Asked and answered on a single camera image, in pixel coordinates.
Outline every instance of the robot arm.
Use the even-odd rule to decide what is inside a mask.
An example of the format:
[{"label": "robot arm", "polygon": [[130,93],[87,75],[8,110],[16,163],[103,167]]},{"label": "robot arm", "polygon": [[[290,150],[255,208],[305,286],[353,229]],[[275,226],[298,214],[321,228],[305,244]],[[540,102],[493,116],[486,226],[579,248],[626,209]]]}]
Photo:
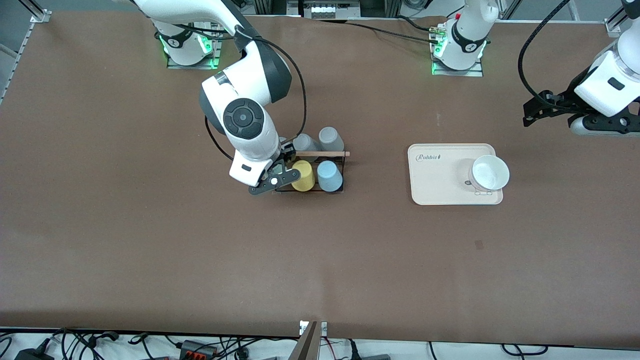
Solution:
[{"label": "robot arm", "polygon": [[640,0],[622,1],[631,27],[606,47],[593,64],[558,95],[545,90],[524,104],[524,126],[536,120],[573,114],[578,135],[640,136],[640,117],[629,106],[640,102]]},{"label": "robot arm", "polygon": [[252,194],[290,184],[300,175],[285,163],[295,156],[281,148],[278,133],[264,106],[287,95],[291,73],[258,32],[229,0],[134,0],[154,24],[215,21],[234,37],[243,57],[205,80],[200,106],[209,122],[236,148],[229,174],[247,184]]},{"label": "robot arm", "polygon": [[459,19],[449,19],[438,26],[446,29],[446,41],[434,56],[454,70],[471,68],[482,53],[499,12],[496,0],[465,0]]}]

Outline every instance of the brown table surface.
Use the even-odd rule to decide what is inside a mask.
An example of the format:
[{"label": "brown table surface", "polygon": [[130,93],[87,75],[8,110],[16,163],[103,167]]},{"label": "brown table surface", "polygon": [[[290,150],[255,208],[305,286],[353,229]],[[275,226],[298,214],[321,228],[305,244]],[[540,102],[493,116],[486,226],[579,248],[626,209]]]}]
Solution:
[{"label": "brown table surface", "polygon": [[[1,325],[294,336],[315,319],[334,337],[640,346],[638,140],[522,127],[534,24],[497,24],[485,77],[452,78],[420,42],[250,20],[299,63],[306,132],[344,138],[344,193],[252,197],[203,124],[213,72],[165,69],[139,13],[55,13],[0,108]],[[551,24],[526,73],[559,92],[610,41]],[[297,131],[295,76],[267,109]],[[492,144],[502,204],[414,204],[414,143]]]}]

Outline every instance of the white floor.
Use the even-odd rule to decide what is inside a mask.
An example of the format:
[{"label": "white floor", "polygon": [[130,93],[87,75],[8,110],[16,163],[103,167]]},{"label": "white floor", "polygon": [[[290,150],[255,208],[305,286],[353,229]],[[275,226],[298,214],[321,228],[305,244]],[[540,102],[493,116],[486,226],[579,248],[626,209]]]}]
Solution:
[{"label": "white floor", "polygon": [[[36,348],[46,339],[47,334],[13,334],[12,344],[2,359],[15,359],[18,351],[25,348]],[[142,344],[130,345],[128,340],[131,335],[123,335],[116,342],[110,340],[100,340],[96,351],[105,360],[146,360],[149,359],[144,351]],[[218,338],[196,338],[185,336],[170,336],[173,341],[192,340],[200,343],[219,342]],[[336,359],[347,357],[351,359],[351,347],[348,341],[344,339],[331,339],[338,341],[334,343]],[[68,335],[65,340],[66,347],[72,342],[72,336]],[[179,358],[179,350],[176,349],[162,336],[150,336],[146,340],[149,352],[154,358],[169,357],[170,359]],[[7,342],[0,343],[0,353],[4,350]],[[319,360],[333,360],[333,356],[329,348],[322,341]],[[380,354],[388,354],[391,360],[433,360],[429,351],[428,343],[418,341],[380,341],[380,340],[356,340],[358,350],[361,357],[375,356]],[[270,357],[277,357],[278,360],[286,360],[289,358],[296,342],[293,340],[269,341],[261,340],[248,347],[249,360],[263,360]],[[438,360],[520,360],[517,357],[509,356],[504,353],[500,345],[493,344],[468,344],[468,343],[433,343],[433,349]],[[521,347],[523,352],[537,352],[541,350],[538,347]],[[78,349],[74,359],[78,359]],[[56,360],[62,360],[61,346],[59,343],[51,341],[47,354],[53,356]],[[86,351],[83,359],[92,359],[89,351]],[[571,348],[571,347],[550,347],[546,354],[541,356],[529,356],[527,359],[535,360],[631,360],[640,359],[640,352],[633,350],[603,350],[591,348]]]}]

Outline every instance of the light blue cup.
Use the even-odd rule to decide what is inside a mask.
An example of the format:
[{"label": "light blue cup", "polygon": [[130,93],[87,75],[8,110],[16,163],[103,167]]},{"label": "light blue cup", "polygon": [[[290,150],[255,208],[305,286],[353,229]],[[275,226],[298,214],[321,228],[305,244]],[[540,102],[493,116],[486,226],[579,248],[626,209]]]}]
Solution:
[{"label": "light blue cup", "polygon": [[334,192],[342,186],[342,174],[333,161],[323,161],[318,165],[318,185],[326,192]]}]

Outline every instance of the yellow cup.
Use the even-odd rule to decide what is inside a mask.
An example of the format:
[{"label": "yellow cup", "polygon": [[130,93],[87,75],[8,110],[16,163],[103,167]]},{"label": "yellow cup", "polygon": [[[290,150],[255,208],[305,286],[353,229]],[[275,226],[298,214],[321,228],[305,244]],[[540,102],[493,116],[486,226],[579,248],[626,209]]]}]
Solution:
[{"label": "yellow cup", "polygon": [[311,164],[305,160],[298,160],[293,164],[293,168],[300,172],[300,178],[291,183],[291,186],[299,192],[311,190],[316,184],[314,169],[311,167]]}]

